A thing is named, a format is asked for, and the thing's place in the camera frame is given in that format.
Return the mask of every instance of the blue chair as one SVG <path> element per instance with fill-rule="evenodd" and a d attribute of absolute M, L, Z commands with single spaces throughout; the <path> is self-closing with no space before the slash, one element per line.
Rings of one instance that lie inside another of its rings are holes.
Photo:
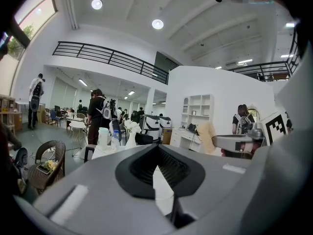
<path fill-rule="evenodd" d="M 54 110 L 51 110 L 51 120 L 54 120 L 57 122 L 57 126 L 59 126 L 58 121 L 60 121 L 60 126 L 61 126 L 61 119 L 57 117 L 57 114 Z"/>

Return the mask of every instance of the ceiling light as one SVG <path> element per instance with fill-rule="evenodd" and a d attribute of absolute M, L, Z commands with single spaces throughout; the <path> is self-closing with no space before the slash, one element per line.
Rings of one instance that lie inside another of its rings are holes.
<path fill-rule="evenodd" d="M 88 86 L 82 79 L 79 79 L 79 81 L 80 81 L 83 85 Z"/>
<path fill-rule="evenodd" d="M 286 27 L 294 27 L 294 23 L 286 23 Z"/>
<path fill-rule="evenodd" d="M 101 1 L 101 0 L 93 0 L 93 1 L 91 2 L 91 5 L 92 5 L 92 7 L 93 7 L 95 10 L 99 10 L 99 9 L 101 9 L 101 7 L 102 7 L 102 1 Z"/>
<path fill-rule="evenodd" d="M 281 57 L 293 57 L 293 55 L 282 55 Z"/>
<path fill-rule="evenodd" d="M 160 19 L 155 19 L 152 22 L 152 27 L 154 29 L 162 29 L 164 26 L 164 23 Z"/>
<path fill-rule="evenodd" d="M 243 64 L 243 63 L 247 63 L 247 62 L 252 62 L 252 59 L 240 61 L 240 62 L 238 62 L 238 64 Z"/>

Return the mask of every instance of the tree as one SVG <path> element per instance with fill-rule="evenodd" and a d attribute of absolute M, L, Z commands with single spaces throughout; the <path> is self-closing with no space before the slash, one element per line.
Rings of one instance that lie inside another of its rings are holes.
<path fill-rule="evenodd" d="M 34 27 L 33 25 L 26 26 L 23 29 L 23 32 L 26 34 L 26 36 L 31 39 L 33 36 Z M 20 43 L 12 37 L 12 40 L 8 43 L 8 54 L 15 59 L 19 58 L 20 53 L 22 52 L 23 47 L 20 45 Z"/>

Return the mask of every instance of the ceiling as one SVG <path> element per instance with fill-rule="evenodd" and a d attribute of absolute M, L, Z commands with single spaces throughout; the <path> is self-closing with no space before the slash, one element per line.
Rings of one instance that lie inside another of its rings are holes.
<path fill-rule="evenodd" d="M 58 77 L 67 77 L 72 80 L 76 87 L 81 90 L 90 91 L 99 88 L 106 96 L 117 97 L 138 103 L 146 103 L 149 88 L 140 84 L 129 82 L 117 77 L 107 76 L 101 73 L 91 71 L 82 71 L 73 68 L 55 68 Z M 78 79 L 82 79 L 88 87 L 84 86 Z M 155 91 L 154 103 L 166 101 L 166 93 Z"/>
<path fill-rule="evenodd" d="M 172 42 L 195 65 L 226 69 L 227 63 L 246 59 L 253 59 L 254 63 L 282 61 L 280 56 L 289 53 L 292 42 L 293 29 L 285 28 L 292 18 L 286 9 L 273 2 L 101 0 L 103 7 L 94 10 L 91 1 L 73 0 L 78 25 L 95 22 L 106 26 L 106 22 L 116 20 L 117 24 L 135 26 L 142 32 L 143 40 L 147 40 L 144 35 L 148 32 L 158 40 Z M 153 29 L 154 19 L 161 19 L 164 28 Z"/>

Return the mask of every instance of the floor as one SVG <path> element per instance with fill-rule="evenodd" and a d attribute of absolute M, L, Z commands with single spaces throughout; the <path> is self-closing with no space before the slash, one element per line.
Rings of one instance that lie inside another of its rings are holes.
<path fill-rule="evenodd" d="M 65 153 L 65 175 L 68 175 L 84 163 L 84 161 L 78 157 L 80 149 L 75 149 L 74 152 L 76 151 L 78 152 L 74 157 L 72 157 L 72 151 L 69 150 L 72 147 L 72 136 L 70 136 L 70 134 L 72 134 L 70 129 L 66 130 L 66 121 L 62 120 L 61 127 L 60 126 L 57 127 L 56 125 L 52 126 L 48 124 L 37 124 L 35 130 L 28 129 L 27 123 L 25 123 L 23 124 L 23 130 L 16 132 L 16 137 L 22 143 L 22 146 L 27 148 L 29 156 L 35 155 L 40 145 L 47 141 L 61 140 L 62 142 L 64 142 L 67 149 Z M 73 148 L 80 147 L 80 144 L 76 139 L 76 135 L 77 131 L 75 130 L 73 139 Z M 81 140 L 80 143 L 82 147 L 86 146 L 84 140 Z M 11 151 L 11 154 L 15 156 L 16 152 Z M 45 159 L 49 159 L 51 156 L 52 153 L 46 153 L 42 161 L 44 161 Z M 35 159 L 29 157 L 28 167 L 32 166 L 34 163 Z M 27 187 L 27 190 L 23 195 L 23 197 L 30 203 L 33 203 L 37 196 L 38 195 L 36 190 L 31 186 Z"/>

